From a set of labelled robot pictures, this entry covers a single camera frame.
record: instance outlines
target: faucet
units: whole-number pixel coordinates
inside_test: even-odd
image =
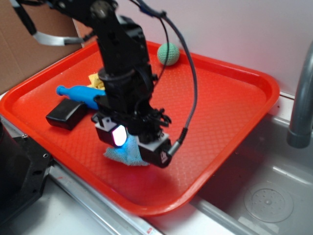
[[[287,143],[295,148],[305,148],[310,144],[313,126],[313,42],[298,83],[287,134]]]

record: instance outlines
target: knitted ball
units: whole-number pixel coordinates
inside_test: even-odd
[[[165,64],[167,54],[167,43],[164,43],[157,50],[157,58],[161,62],[161,64]],[[179,59],[179,49],[173,43],[169,43],[169,53],[166,65],[173,65]]]

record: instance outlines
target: sink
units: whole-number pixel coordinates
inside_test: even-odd
[[[247,234],[312,234],[313,141],[290,147],[288,125],[265,116],[197,195]]]

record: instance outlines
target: blue light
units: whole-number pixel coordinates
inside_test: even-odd
[[[113,140],[116,146],[122,146],[127,140],[127,133],[124,126],[119,125],[112,131]]]

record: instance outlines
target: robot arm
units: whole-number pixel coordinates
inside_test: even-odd
[[[63,38],[37,32],[20,3],[10,0],[17,14],[37,41],[47,45],[81,43],[82,39]],[[171,142],[161,127],[171,123],[164,109],[151,107],[149,100],[157,76],[152,74],[146,40],[140,26],[131,19],[118,17],[113,0],[45,0],[51,8],[72,17],[93,29],[105,67],[99,71],[106,96],[95,98],[99,111],[94,115],[99,138],[108,142],[108,123],[127,127],[137,136],[142,159],[159,167],[171,161]]]

